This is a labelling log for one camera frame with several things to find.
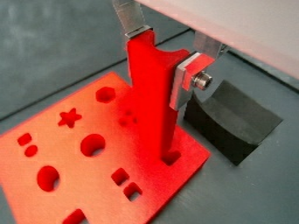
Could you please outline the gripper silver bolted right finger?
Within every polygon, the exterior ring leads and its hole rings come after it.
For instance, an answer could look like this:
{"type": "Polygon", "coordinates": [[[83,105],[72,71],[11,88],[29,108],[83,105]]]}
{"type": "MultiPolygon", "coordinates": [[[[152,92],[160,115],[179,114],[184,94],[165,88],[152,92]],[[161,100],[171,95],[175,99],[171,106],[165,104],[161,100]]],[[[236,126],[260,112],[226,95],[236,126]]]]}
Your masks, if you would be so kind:
{"type": "Polygon", "coordinates": [[[207,74],[208,66],[230,47],[203,32],[195,32],[195,53],[175,68],[169,107],[179,110],[192,97],[192,90],[206,90],[212,77],[207,74]]]}

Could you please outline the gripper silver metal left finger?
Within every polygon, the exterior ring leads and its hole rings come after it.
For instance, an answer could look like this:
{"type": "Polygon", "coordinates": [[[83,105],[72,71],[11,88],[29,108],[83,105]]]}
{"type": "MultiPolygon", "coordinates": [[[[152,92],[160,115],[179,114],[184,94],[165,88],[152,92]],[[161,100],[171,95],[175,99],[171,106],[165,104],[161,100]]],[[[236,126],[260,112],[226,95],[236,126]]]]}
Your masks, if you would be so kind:
{"type": "Polygon", "coordinates": [[[135,0],[112,0],[112,4],[128,39],[132,39],[143,32],[152,29],[152,27],[145,24],[139,2],[135,0]]]}

